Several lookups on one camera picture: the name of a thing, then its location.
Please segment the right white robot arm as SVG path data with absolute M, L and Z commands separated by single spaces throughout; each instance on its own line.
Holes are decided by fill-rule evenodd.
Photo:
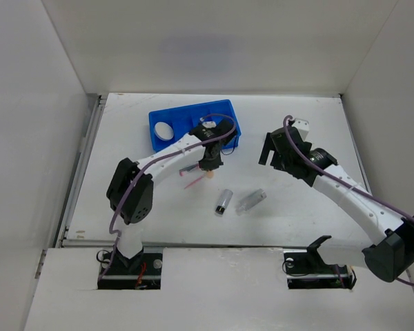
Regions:
M 322 148 L 305 140 L 307 124 L 288 121 L 266 134 L 259 164 L 302 180 L 341 208 L 371 244 L 360 261 L 379 279 L 393 282 L 414 263 L 414 216 L 380 201 L 358 185 Z

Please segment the round beige powder puff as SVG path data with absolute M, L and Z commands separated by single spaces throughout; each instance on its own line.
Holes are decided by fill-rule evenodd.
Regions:
M 163 121 L 156 122 L 154 126 L 154 133 L 156 137 L 162 141 L 170 141 L 174 138 L 174 131 L 172 127 Z

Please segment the beige makeup sponge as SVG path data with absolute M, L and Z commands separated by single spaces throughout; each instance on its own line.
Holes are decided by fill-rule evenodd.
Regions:
M 215 173 L 213 171 L 207 171 L 206 173 L 206 177 L 208 179 L 212 179 L 214 177 Z

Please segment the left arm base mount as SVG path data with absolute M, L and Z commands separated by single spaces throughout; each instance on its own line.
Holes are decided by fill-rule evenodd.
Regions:
M 163 252 L 160 247 L 145 247 L 126 267 L 116 255 L 110 263 L 111 252 L 100 250 L 97 279 L 99 290 L 160 290 Z

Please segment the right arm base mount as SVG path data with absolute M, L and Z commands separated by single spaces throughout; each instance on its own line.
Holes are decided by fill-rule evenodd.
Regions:
M 282 270 L 289 290 L 352 290 L 357 275 L 349 265 L 327 264 L 317 249 L 331 236 L 321 236 L 305 248 L 287 248 Z

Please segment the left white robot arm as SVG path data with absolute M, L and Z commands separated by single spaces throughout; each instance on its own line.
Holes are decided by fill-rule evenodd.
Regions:
M 237 136 L 236 120 L 224 115 L 212 128 L 203 123 L 182 138 L 149 157 L 132 161 L 122 159 L 106 191 L 113 216 L 109 233 L 115 242 L 110 258 L 125 273 L 136 272 L 140 267 L 143 250 L 139 223 L 152 210 L 154 189 L 178 170 L 197 164 L 203 172 L 213 172 L 223 165 L 221 150 Z

